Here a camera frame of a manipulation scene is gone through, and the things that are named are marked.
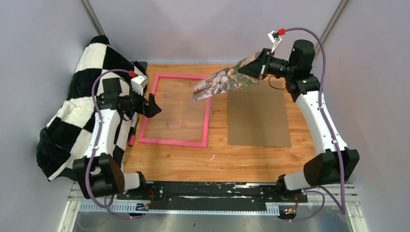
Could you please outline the pink handled screwdriver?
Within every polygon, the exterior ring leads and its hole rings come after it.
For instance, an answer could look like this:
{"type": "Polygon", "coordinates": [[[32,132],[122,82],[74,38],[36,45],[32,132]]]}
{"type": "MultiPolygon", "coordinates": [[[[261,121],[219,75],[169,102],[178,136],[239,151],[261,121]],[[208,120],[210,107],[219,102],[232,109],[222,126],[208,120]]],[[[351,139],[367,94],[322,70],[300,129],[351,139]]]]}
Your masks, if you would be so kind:
{"type": "Polygon", "coordinates": [[[133,147],[133,145],[135,143],[136,129],[137,129],[138,121],[139,121],[139,119],[137,118],[136,123],[133,127],[133,130],[132,130],[131,136],[130,136],[129,141],[128,141],[128,146],[129,147],[133,147]]]}

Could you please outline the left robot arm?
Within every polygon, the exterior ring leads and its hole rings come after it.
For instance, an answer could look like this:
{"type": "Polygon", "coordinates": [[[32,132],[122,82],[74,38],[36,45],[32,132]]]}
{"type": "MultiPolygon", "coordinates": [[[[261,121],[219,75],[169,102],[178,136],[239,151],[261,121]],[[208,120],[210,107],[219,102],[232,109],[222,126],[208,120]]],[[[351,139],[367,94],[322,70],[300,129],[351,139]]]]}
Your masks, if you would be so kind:
{"type": "Polygon", "coordinates": [[[129,191],[137,200],[148,194],[141,172],[125,173],[121,151],[129,141],[132,119],[137,114],[148,118],[161,112],[154,94],[144,97],[149,78],[138,75],[131,79],[127,92],[121,78],[97,79],[103,91],[93,95],[94,130],[90,144],[80,159],[73,162],[73,171],[86,199],[96,199],[129,191]]]}

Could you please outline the landscape beach photo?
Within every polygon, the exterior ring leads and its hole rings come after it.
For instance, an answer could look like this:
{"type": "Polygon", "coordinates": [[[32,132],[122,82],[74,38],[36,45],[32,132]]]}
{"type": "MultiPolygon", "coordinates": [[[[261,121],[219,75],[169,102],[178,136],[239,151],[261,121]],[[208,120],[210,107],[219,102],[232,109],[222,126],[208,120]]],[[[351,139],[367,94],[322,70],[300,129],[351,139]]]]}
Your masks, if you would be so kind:
{"type": "Polygon", "coordinates": [[[254,61],[259,54],[260,52],[257,52],[240,60],[235,65],[224,68],[201,80],[193,88],[192,100],[196,102],[217,94],[223,94],[257,85],[259,83],[258,78],[241,74],[238,70],[254,61]]]}

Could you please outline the pink picture frame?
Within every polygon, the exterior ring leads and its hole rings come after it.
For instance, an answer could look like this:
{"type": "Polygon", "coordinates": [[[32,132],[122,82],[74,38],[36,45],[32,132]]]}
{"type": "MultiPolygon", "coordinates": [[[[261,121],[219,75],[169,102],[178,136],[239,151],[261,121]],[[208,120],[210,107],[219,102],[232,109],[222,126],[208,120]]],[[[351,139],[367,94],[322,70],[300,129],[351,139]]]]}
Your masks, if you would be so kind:
{"type": "MultiPolygon", "coordinates": [[[[189,80],[203,80],[206,76],[200,75],[187,75],[187,74],[170,74],[170,73],[158,73],[156,74],[152,88],[151,94],[155,94],[159,81],[161,78],[171,78],[171,79],[189,79],[189,80]]],[[[208,131],[209,131],[209,122],[211,117],[211,99],[206,99],[205,104],[205,115],[204,115],[204,124],[203,124],[203,133],[201,142],[188,142],[188,141],[178,141],[178,140],[166,140],[166,139],[154,139],[154,138],[145,138],[146,128],[148,126],[148,118],[143,117],[138,142],[145,144],[156,144],[156,145],[173,145],[181,147],[195,147],[195,148],[206,148],[208,140],[208,131]]]]}

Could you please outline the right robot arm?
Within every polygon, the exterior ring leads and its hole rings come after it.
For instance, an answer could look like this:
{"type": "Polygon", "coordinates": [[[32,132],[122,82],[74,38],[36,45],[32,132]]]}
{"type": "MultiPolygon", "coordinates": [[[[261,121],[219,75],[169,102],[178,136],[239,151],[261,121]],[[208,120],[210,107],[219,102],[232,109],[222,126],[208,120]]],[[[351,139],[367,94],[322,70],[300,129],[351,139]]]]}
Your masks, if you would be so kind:
{"type": "Polygon", "coordinates": [[[301,171],[283,174],[277,180],[276,195],[283,202],[311,187],[344,185],[360,159],[358,151],[350,149],[338,134],[329,115],[321,84],[311,73],[314,58],[314,44],[297,40],[288,60],[276,58],[272,49],[264,48],[238,69],[238,73],[254,79],[283,77],[286,90],[302,111],[312,135],[316,156],[301,171]]]}

